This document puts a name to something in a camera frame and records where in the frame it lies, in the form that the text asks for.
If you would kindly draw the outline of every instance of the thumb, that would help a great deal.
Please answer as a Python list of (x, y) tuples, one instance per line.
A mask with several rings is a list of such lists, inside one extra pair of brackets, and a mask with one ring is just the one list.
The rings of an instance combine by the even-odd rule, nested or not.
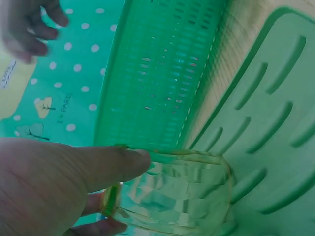
[(76, 171), (82, 177), (88, 193), (132, 180), (150, 166), (145, 151), (126, 150), (121, 147), (76, 147)]

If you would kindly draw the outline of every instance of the polka dot tablecloth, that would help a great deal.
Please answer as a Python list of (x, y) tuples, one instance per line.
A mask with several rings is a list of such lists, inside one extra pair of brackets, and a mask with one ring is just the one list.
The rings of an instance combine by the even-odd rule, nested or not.
[(67, 28), (53, 23), (42, 10), (43, 19), (60, 36), (44, 41), (49, 56), (37, 59), (16, 110), (1, 120), (2, 136), (92, 144), (100, 88), (123, 4), (62, 0), (70, 19)]

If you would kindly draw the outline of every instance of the green plastic basket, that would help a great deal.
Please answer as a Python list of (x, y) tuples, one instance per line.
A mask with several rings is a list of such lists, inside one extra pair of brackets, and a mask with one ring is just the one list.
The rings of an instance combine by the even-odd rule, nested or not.
[(96, 145), (178, 145), (226, 0), (126, 0), (105, 75)]

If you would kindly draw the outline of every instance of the clear glass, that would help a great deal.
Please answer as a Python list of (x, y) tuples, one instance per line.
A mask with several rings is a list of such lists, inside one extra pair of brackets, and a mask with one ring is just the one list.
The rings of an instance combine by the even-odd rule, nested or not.
[(230, 206), (231, 175), (222, 156), (151, 150), (149, 170), (104, 192), (102, 214), (172, 236), (211, 235)]

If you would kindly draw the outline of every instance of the blurry hand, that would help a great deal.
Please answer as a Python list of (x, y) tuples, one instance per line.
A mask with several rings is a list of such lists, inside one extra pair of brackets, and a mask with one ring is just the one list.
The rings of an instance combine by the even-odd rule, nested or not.
[(47, 46), (38, 39), (55, 40), (56, 29), (41, 18), (41, 7), (60, 26), (68, 18), (59, 0), (0, 0), (0, 37), (5, 48), (17, 59), (31, 63), (33, 56), (45, 56)]

